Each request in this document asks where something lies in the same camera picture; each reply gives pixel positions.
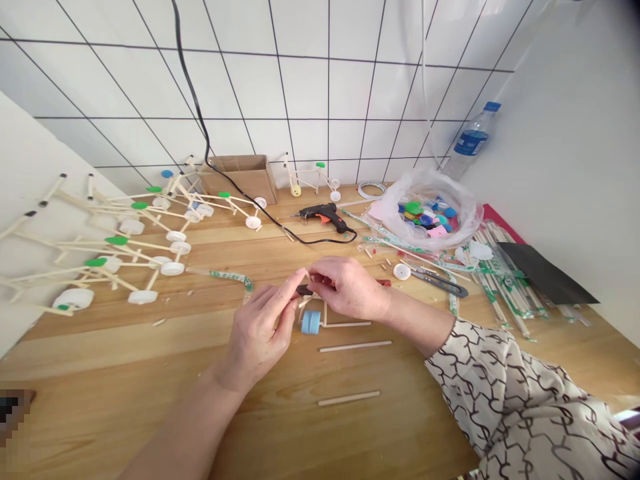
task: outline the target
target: plastic water bottle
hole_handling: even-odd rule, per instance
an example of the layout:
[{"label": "plastic water bottle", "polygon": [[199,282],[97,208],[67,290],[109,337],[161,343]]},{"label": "plastic water bottle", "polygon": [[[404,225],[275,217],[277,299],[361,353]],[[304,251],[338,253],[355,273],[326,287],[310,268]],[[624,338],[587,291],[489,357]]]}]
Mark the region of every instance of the plastic water bottle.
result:
[{"label": "plastic water bottle", "polygon": [[458,137],[453,149],[453,155],[442,168],[442,173],[453,180],[460,180],[475,156],[489,139],[493,132],[495,113],[501,104],[487,102],[485,109],[469,120],[465,129]]}]

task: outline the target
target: patterned blouse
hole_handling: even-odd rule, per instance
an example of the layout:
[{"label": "patterned blouse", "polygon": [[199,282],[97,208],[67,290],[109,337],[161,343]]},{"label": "patterned blouse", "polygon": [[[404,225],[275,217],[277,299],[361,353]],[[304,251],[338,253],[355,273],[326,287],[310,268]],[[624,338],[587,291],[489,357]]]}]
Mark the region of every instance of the patterned blouse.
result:
[{"label": "patterned blouse", "polygon": [[457,319],[425,366],[480,456],[479,479],[627,479],[640,470],[640,442],[608,406],[510,333]]}]

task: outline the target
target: black sheet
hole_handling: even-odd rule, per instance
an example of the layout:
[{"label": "black sheet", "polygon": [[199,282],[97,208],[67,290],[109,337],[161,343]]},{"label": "black sheet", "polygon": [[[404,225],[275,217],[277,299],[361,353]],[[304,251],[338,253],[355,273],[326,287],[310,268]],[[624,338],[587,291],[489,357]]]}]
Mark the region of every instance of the black sheet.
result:
[{"label": "black sheet", "polygon": [[570,276],[540,255],[530,245],[498,242],[502,250],[531,280],[532,284],[556,305],[600,303]]}]

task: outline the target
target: wooden desk surface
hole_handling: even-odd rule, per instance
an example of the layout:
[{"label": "wooden desk surface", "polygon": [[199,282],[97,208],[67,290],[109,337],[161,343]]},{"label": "wooden desk surface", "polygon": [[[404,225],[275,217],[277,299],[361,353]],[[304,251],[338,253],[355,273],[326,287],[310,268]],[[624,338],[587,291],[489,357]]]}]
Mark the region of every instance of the wooden desk surface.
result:
[{"label": "wooden desk surface", "polygon": [[[359,199],[342,187],[343,202]],[[330,226],[289,218],[302,207],[326,203],[304,189],[294,199],[280,191],[272,215],[302,238],[340,238]],[[347,207],[360,213],[366,205]],[[370,260],[348,245],[291,243],[270,222],[256,233],[244,217],[218,210],[187,230],[191,267],[244,273],[260,287],[280,284],[293,270],[324,255],[356,257],[376,278],[438,308],[448,308],[441,290],[411,278],[395,280],[379,266],[390,253]],[[354,220],[360,235],[367,231]],[[164,245],[148,228],[141,241]],[[124,278],[144,285],[151,272],[129,269]],[[461,316],[494,326],[490,306],[473,283],[461,301]],[[128,292],[96,290],[94,304],[71,318],[44,315],[0,363],[0,387],[32,388],[38,397],[14,448],[12,462],[27,462],[32,479],[113,479],[149,440],[198,374],[224,352],[243,286],[193,274],[160,277],[158,300],[135,306]],[[606,400],[612,410],[640,405],[640,352],[590,309],[593,326],[529,321],[538,343],[528,352],[562,364],[577,384]],[[330,321],[343,319],[329,312]],[[160,319],[164,324],[152,327]],[[319,353],[319,347],[393,340],[385,347]],[[381,390],[374,399],[318,407],[320,399]],[[224,437],[212,468],[216,479],[448,479],[477,465],[439,386],[409,342],[380,325],[321,329],[318,336],[294,332],[281,362],[249,394]]]}]

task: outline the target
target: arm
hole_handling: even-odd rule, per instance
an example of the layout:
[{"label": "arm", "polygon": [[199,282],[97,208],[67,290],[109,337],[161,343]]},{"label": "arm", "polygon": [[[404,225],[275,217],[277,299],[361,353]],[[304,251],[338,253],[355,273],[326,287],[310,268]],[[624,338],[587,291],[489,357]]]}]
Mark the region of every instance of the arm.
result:
[{"label": "arm", "polygon": [[309,272],[309,289],[332,310],[384,323],[424,354],[486,478],[521,477],[534,468],[531,478],[580,478],[578,466],[594,473],[587,477],[626,477],[640,466],[640,444],[606,404],[561,367],[522,352],[511,334],[381,287],[354,259],[326,257]]},{"label": "arm", "polygon": [[204,372],[120,480],[208,476],[224,432],[246,394],[289,347],[295,288],[305,273],[296,271],[280,288],[262,288],[235,312],[224,360]]}]

